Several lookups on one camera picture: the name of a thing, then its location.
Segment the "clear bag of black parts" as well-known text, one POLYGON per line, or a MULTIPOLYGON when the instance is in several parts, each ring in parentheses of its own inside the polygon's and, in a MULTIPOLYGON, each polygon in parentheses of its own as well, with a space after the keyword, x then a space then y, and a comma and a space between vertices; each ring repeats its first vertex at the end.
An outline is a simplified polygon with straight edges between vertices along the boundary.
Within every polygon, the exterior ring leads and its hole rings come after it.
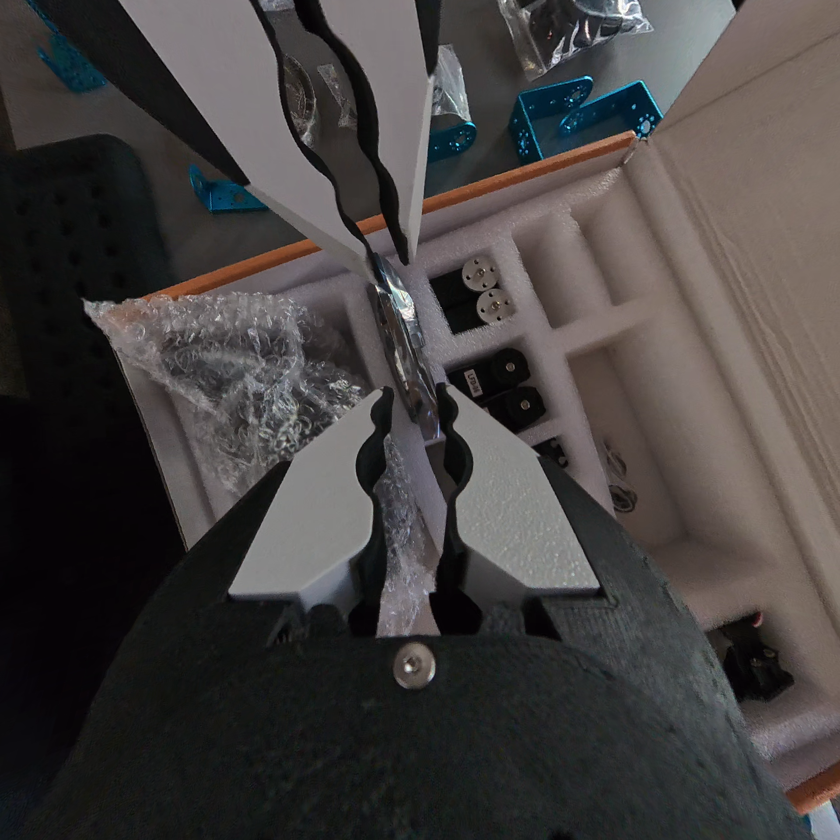
POLYGON ((528 81, 623 35, 654 32, 637 1, 498 1, 528 81))

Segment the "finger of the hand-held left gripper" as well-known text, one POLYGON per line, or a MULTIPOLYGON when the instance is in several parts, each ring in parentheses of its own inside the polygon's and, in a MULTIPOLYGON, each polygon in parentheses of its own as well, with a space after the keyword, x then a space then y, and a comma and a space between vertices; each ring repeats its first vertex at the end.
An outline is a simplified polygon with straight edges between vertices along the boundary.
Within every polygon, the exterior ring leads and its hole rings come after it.
POLYGON ((413 262, 423 215, 435 71, 434 1, 296 1, 302 26, 350 82, 397 256, 413 262))
POLYGON ((359 277, 372 251, 344 212, 328 166, 291 118, 282 51, 259 2, 121 3, 226 151, 252 194, 359 277))

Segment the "black servo with silver disc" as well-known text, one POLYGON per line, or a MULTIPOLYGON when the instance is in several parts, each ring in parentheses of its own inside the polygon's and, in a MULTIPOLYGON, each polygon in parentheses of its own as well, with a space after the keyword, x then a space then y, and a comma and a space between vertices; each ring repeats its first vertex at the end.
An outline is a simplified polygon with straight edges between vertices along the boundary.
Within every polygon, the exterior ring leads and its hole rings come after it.
POLYGON ((478 255, 467 258, 462 267, 432 277, 429 285, 439 307, 446 312, 474 306, 481 295, 499 286, 499 278, 494 261, 486 255, 478 255))
POLYGON ((495 326, 509 319, 516 311, 510 295, 498 287, 477 293, 468 290, 464 296, 444 308, 444 319, 452 334, 495 326))

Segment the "clear bag of silver standoffs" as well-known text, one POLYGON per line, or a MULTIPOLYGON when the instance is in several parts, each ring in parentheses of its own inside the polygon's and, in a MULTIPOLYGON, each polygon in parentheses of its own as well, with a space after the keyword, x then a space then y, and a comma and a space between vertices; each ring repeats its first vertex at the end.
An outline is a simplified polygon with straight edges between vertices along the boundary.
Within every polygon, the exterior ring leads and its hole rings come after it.
POLYGON ((373 255, 368 295, 397 394, 426 443, 440 437, 438 399, 425 354, 425 338, 412 296, 393 265, 373 255))

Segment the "white cardboard box orange trim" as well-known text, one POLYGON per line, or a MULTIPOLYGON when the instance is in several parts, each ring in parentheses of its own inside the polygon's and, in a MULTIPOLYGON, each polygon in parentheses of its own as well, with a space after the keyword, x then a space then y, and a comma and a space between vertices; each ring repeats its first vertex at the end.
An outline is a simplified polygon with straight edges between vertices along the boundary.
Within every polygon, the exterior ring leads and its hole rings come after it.
MULTIPOLYGON (((406 274, 426 242, 626 179, 736 396, 749 414, 764 406, 763 451, 833 524, 803 507, 795 519, 814 543, 838 541, 838 2, 745 3, 649 147, 620 162, 629 143, 594 169, 491 186, 422 217, 409 265, 389 232, 368 239, 357 226, 421 323, 406 274)), ((570 476, 558 438, 537 448, 516 434, 562 470, 551 481, 603 594, 542 598, 539 626, 494 612, 475 635, 439 632, 429 596, 452 490, 444 435, 426 443, 397 394, 374 278, 313 245, 320 255, 304 249, 258 294, 314 312, 369 394, 393 390, 375 485, 387 548, 376 633, 353 634, 330 605, 234 600, 236 573, 227 600, 171 623, 141 622, 151 598, 73 760, 86 775, 88 750, 106 753, 70 827, 106 838, 808 838, 707 632, 570 476)), ((425 354, 435 387, 451 385, 425 354)))

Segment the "blue metal U bracket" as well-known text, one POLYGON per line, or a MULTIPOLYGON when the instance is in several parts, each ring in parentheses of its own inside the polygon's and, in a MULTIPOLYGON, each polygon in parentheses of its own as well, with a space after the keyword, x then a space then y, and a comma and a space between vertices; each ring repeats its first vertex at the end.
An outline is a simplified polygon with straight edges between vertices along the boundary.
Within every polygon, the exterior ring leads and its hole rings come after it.
POLYGON ((588 144, 632 131, 639 139, 649 137, 664 114, 642 80, 636 80, 587 101, 564 117, 558 134, 562 141, 588 144))
POLYGON ((594 80, 577 77, 534 87, 518 94, 508 122, 508 131, 520 165, 542 161, 564 119, 578 111, 590 97, 594 80))

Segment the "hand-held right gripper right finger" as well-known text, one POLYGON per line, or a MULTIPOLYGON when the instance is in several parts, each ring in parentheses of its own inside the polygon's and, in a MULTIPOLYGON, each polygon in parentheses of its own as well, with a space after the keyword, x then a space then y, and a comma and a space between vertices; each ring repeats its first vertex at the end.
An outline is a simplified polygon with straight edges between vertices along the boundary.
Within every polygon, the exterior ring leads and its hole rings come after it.
POLYGON ((562 470, 452 385, 436 395, 452 484, 429 596, 439 632, 475 635, 492 613, 539 627, 541 599, 602 595, 551 481, 562 470))

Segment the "bubble wrap bag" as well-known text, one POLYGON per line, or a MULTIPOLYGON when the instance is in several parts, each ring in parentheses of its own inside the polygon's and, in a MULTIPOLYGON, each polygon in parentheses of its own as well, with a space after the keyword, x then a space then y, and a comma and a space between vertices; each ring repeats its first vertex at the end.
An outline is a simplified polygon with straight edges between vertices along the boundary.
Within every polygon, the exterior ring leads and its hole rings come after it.
POLYGON ((188 405, 186 435, 206 477, 234 494, 218 521, 141 617, 227 600, 229 580, 284 469, 277 465, 334 424, 371 388, 350 372, 348 345, 313 311, 282 296, 230 292, 84 301, 122 361, 188 405))

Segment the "black electronic module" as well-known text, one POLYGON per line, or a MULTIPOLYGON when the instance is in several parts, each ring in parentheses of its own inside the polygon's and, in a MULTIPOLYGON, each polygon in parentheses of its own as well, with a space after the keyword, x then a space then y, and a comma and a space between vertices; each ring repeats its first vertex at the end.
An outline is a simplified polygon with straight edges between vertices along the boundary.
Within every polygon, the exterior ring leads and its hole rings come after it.
POLYGON ((763 636, 764 614, 756 611, 725 623, 708 634, 738 703, 767 703, 795 685, 781 663, 780 652, 763 636))

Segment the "small clear bag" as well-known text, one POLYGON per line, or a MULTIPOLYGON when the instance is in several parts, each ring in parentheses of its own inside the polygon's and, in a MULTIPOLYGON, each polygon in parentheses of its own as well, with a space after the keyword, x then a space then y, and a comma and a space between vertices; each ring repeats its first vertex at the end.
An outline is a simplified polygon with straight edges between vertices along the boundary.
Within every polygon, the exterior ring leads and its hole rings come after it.
POLYGON ((463 69, 450 44, 441 44, 437 49, 431 115, 433 118, 455 117, 461 122, 471 121, 463 69))
POLYGON ((341 129, 355 131, 358 128, 358 116, 351 98, 351 90, 335 65, 332 63, 321 64, 317 67, 318 74, 323 84, 329 91, 332 99, 339 109, 338 126, 341 129))

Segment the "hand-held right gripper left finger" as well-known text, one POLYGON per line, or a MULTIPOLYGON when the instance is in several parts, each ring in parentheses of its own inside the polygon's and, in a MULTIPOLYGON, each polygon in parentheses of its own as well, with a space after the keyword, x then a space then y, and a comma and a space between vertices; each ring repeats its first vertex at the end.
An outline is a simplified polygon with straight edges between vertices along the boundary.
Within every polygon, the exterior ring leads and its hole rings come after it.
POLYGON ((386 577, 382 505, 394 393, 375 389, 295 454, 228 588, 240 601, 333 606, 374 636, 386 577))

